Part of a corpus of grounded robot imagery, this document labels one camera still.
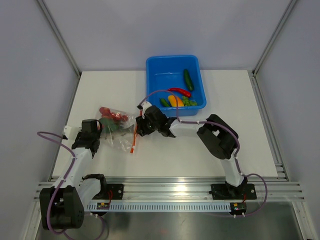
metal vent strip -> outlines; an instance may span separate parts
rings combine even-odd
[[[97,209],[102,202],[91,201],[86,212],[230,212],[227,202],[112,202],[109,209]]]

yellow bell pepper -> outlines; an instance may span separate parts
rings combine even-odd
[[[169,100],[169,102],[170,102],[172,107],[176,107],[177,106],[176,99],[178,100],[178,107],[184,107],[185,106],[184,103],[182,102],[182,100],[178,96],[175,98],[175,96],[170,95],[170,96],[168,96],[168,100]]]

cable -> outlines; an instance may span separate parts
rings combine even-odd
[[[236,145],[237,145],[237,148],[236,148],[236,151],[234,152],[233,156],[234,156],[235,165],[236,165],[236,168],[237,168],[239,174],[240,174],[241,176],[246,177],[246,178],[248,178],[248,177],[250,177],[250,176],[257,176],[258,178],[261,179],[261,181],[262,181],[263,184],[264,184],[265,196],[264,196],[264,200],[263,200],[261,206],[260,206],[257,210],[255,210],[255,211],[253,211],[253,212],[251,212],[251,213],[248,213],[246,216],[252,216],[252,215],[258,213],[258,212],[265,206],[265,204],[266,204],[266,202],[267,202],[267,198],[268,198],[268,187],[267,187],[267,183],[266,183],[266,181],[264,180],[264,178],[263,178],[262,176],[260,176],[259,174],[257,174],[257,173],[250,173],[250,174],[248,174],[248,175],[245,175],[245,174],[242,173],[242,171],[241,171],[241,169],[240,169],[240,166],[239,166],[238,159],[237,159],[237,154],[238,154],[238,152],[239,152],[239,150],[240,150],[240,142],[239,142],[237,136],[236,136],[229,128],[227,128],[227,127],[225,127],[225,126],[223,126],[223,125],[221,125],[221,124],[219,124],[219,123],[215,123],[215,122],[211,122],[211,121],[184,121],[184,120],[180,120],[180,118],[179,118],[179,107],[178,107],[178,98],[177,98],[177,96],[176,96],[175,94],[173,94],[171,91],[168,91],[168,90],[157,90],[157,91],[151,92],[149,95],[147,95],[147,96],[139,103],[139,105],[141,106],[141,104],[142,104],[147,98],[149,98],[149,97],[152,96],[153,94],[159,93],[159,92],[170,93],[170,94],[172,94],[172,95],[174,96],[175,102],[176,102],[176,119],[178,120],[179,123],[181,123],[181,124],[211,124],[211,125],[217,126],[217,127],[219,127],[219,128],[222,128],[223,130],[227,131],[227,132],[234,138],[234,140],[235,140],[235,142],[236,142]]]
[[[71,153],[71,155],[72,155],[71,164],[70,164],[69,168],[67,169],[67,171],[65,172],[65,174],[63,175],[63,180],[61,180],[61,181],[59,182],[58,186],[57,186],[56,189],[54,190],[54,192],[53,192],[53,194],[52,194],[52,197],[51,197],[51,199],[50,199],[50,202],[49,202],[49,205],[48,205],[48,209],[47,209],[47,212],[46,212],[46,223],[47,223],[47,225],[48,225],[48,229],[49,229],[50,232],[52,232],[53,234],[55,234],[55,235],[61,235],[61,234],[63,234],[66,238],[68,238],[68,239],[70,239],[70,240],[74,240],[73,238],[71,238],[71,237],[66,233],[66,229],[63,229],[62,231],[55,231],[55,230],[52,228],[51,223],[50,223],[50,215],[51,215],[51,207],[52,207],[53,202],[54,202],[54,200],[55,200],[55,197],[56,197],[56,195],[57,195],[57,193],[58,193],[58,190],[60,189],[60,187],[61,187],[62,184],[64,183],[65,179],[68,177],[68,175],[69,175],[72,167],[73,167],[74,164],[75,164],[76,155],[75,155],[75,153],[74,153],[69,147],[67,147],[67,146],[64,145],[63,143],[61,143],[61,142],[59,142],[59,141],[57,141],[57,140],[54,140],[54,139],[52,139],[52,138],[50,138],[50,137],[44,136],[43,134],[52,135],[52,136],[58,137],[58,138],[60,138],[60,139],[63,139],[62,136],[60,136],[60,135],[58,135],[58,134],[55,134],[55,133],[52,133],[52,132],[47,132],[47,131],[38,131],[36,134],[37,134],[39,137],[43,138],[43,139],[46,139],[46,140],[48,140],[48,141],[50,141],[50,142],[53,142],[53,143],[55,143],[55,144],[58,144],[59,146],[63,147],[64,149],[68,150],[68,151]],[[104,231],[105,231],[105,222],[104,222],[103,218],[102,218],[101,216],[98,216],[98,215],[96,215],[96,216],[97,216],[97,217],[101,220],[101,222],[102,222],[102,231],[101,231],[100,235],[99,235],[97,238],[95,238],[94,240],[98,240],[99,238],[101,238],[102,234],[103,234]]]

red chili pepper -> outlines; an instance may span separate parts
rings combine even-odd
[[[169,88],[168,91],[177,92],[177,93],[180,93],[180,94],[186,96],[187,98],[191,98],[191,93],[190,92],[188,92],[187,90],[184,90],[182,88],[179,88],[179,87]]]

clear plastic bag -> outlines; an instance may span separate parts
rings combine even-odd
[[[124,152],[132,152],[135,142],[136,117],[128,112],[100,107],[97,119],[102,124],[100,142]]]

